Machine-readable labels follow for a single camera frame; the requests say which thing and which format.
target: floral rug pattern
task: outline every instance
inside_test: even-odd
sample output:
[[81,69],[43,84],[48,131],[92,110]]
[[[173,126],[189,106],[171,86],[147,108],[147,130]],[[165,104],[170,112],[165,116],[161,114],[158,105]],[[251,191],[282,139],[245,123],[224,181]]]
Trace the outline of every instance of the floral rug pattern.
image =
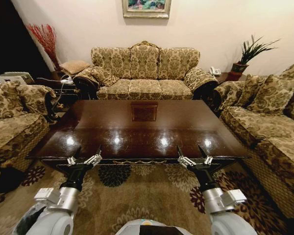
[[[223,190],[241,189],[248,198],[234,213],[259,235],[284,235],[283,215],[267,193],[239,164],[214,174]],[[11,234],[22,215],[34,204],[40,188],[59,188],[65,177],[41,163],[13,192],[0,195],[0,235]],[[89,171],[79,195],[74,235],[113,235],[134,219],[153,219],[209,235],[210,222],[195,175],[179,165],[100,165]]]

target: wall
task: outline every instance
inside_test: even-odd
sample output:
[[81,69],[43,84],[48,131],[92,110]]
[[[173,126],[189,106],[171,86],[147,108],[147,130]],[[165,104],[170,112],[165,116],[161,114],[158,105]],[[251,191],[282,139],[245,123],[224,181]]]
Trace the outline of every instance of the wall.
[[[294,62],[294,0],[172,0],[168,20],[125,19],[122,0],[12,0],[25,24],[51,24],[60,62],[90,62],[92,47],[195,47],[199,66],[229,71],[251,34],[281,38],[279,49],[249,62],[245,73],[279,73]],[[42,52],[52,69],[48,56]]]

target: coffee table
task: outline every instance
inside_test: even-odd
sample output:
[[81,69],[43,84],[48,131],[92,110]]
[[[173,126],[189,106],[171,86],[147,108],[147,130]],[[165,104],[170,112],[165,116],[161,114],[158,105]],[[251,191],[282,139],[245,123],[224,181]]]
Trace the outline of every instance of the coffee table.
[[202,100],[78,100],[30,152],[55,167],[79,146],[87,159],[102,145],[100,164],[177,164],[177,145],[190,159],[247,156]]

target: telephone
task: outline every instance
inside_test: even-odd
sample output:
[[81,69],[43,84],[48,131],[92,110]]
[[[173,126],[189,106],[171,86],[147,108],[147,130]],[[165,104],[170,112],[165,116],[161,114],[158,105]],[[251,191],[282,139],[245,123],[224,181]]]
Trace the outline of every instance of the telephone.
[[221,70],[220,69],[215,69],[214,67],[210,67],[209,73],[211,75],[219,76],[219,75],[221,75]]

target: potted plant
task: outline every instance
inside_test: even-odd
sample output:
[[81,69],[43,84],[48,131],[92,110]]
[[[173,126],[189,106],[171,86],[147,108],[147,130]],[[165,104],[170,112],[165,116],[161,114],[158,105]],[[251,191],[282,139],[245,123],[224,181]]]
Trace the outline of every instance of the potted plant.
[[233,64],[227,80],[238,80],[242,76],[245,69],[248,67],[248,61],[250,61],[252,58],[254,58],[256,55],[260,54],[263,51],[276,49],[276,47],[269,46],[280,41],[280,39],[278,39],[276,41],[269,43],[258,43],[259,40],[261,40],[262,38],[263,37],[260,37],[257,40],[255,40],[254,36],[252,35],[251,42],[243,42],[241,60]]

